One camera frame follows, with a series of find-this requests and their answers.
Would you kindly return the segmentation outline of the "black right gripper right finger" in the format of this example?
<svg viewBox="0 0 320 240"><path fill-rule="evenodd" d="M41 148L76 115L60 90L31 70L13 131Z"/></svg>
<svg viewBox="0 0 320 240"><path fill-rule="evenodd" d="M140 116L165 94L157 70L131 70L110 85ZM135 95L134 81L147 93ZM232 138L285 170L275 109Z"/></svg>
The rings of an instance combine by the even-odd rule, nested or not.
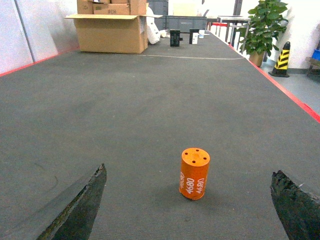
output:
<svg viewBox="0 0 320 240"><path fill-rule="evenodd" d="M302 189L282 170L271 176L270 194L277 216L290 240L320 238L320 197Z"/></svg>

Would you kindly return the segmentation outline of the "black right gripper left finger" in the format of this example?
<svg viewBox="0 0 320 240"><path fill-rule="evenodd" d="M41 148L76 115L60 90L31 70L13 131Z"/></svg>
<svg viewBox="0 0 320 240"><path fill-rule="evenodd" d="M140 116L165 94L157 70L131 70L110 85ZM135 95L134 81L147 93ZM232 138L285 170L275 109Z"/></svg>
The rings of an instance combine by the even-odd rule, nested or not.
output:
<svg viewBox="0 0 320 240"><path fill-rule="evenodd" d="M87 240L98 214L107 170L102 163L83 189L37 237L39 240Z"/></svg>

